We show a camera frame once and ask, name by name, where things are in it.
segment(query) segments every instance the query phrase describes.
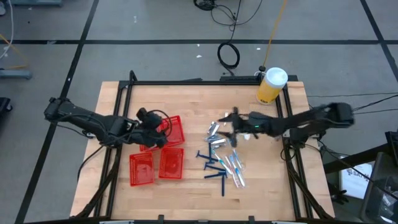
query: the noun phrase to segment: wooden tabletop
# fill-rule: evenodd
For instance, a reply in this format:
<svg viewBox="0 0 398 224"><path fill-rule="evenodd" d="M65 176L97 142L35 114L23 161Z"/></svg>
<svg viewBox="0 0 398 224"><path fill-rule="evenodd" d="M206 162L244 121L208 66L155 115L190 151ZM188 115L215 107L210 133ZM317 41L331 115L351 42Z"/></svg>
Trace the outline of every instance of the wooden tabletop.
<svg viewBox="0 0 398 224"><path fill-rule="evenodd" d="M103 82L96 112L112 114L118 82ZM289 95L293 114L308 110L307 97L302 82L289 82ZM196 158L197 150L207 154L206 132L212 121L222 118L233 106L240 113L258 111L277 116L275 103L260 105L255 97L258 86L133 86L129 118L137 110L159 109L169 116L180 115L185 143L182 180L158 179L160 151L154 152L155 183L130 186L129 155L140 153L136 144L124 145L119 167L119 177L114 198L112 219L155 220L160 214L166 220L247 220L254 215L261 220L294 220L294 211L285 162L280 158L282 142L266 135L258 140L238 139L236 148L246 165L243 176L245 189L237 189L232 178L226 179L225 196L221 196L221 179L204 179L215 170L203 170L204 159ZM221 124L220 131L230 131L231 126ZM318 147L315 140L307 144ZM97 140L88 140L85 157L99 147ZM92 198L100 182L105 150L84 166L77 185L71 215L76 215ZM334 216L326 177L320 154L314 148L301 150L308 188L320 205ZM228 147L218 149L221 155L231 154ZM302 216L305 207L298 189ZM104 214L108 192L104 194L101 213Z"/></svg>

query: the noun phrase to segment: red plastic basket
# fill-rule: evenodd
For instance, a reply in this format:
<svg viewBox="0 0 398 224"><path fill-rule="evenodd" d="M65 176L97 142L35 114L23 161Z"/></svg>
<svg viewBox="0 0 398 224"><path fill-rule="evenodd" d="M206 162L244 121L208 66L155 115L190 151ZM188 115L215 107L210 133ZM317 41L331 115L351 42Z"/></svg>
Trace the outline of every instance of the red plastic basket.
<svg viewBox="0 0 398 224"><path fill-rule="evenodd" d="M160 179L181 179L184 149L162 149L159 166Z"/></svg>
<svg viewBox="0 0 398 224"><path fill-rule="evenodd" d="M154 159L151 152L130 155L130 185L155 182Z"/></svg>
<svg viewBox="0 0 398 224"><path fill-rule="evenodd" d="M176 146L178 144L182 144L185 142L180 116L179 115L172 116L172 117L170 117L170 119L172 121L173 128L172 128L171 134L169 131L170 129L166 131L166 135L169 135L169 136L167 137L167 143L164 146L165 148L170 147L170 146ZM160 125L160 130L165 130L168 126L169 126L169 119L165 118L165 119L163 119L162 124ZM139 146L139 150L141 152L147 152L147 151L152 151L152 150L156 150L156 149L159 149L159 147L150 149L144 145Z"/></svg>

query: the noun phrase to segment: robotic arm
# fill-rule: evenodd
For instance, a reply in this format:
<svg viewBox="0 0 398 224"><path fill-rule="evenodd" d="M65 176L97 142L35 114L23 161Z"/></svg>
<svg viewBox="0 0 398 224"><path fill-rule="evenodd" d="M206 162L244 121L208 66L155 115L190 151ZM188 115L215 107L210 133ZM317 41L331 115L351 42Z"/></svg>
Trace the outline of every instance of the robotic arm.
<svg viewBox="0 0 398 224"><path fill-rule="evenodd" d="M354 124L351 106L347 103L330 103L288 118L273 118L255 111L239 114L236 107L220 122L232 122L233 132L218 132L229 138L232 147L236 147L236 134L249 133L257 139L257 134L280 136L289 131L291 145L303 147L307 139L314 134L324 134L329 128L348 128Z"/></svg>
<svg viewBox="0 0 398 224"><path fill-rule="evenodd" d="M51 98L44 116L50 122L74 124L94 134L99 143L107 147L122 143L163 147L167 142L165 132L169 128L158 132L157 128L162 124L162 118L153 111L146 111L145 108L137 112L138 121L122 116L103 116L75 106L69 99Z"/></svg>

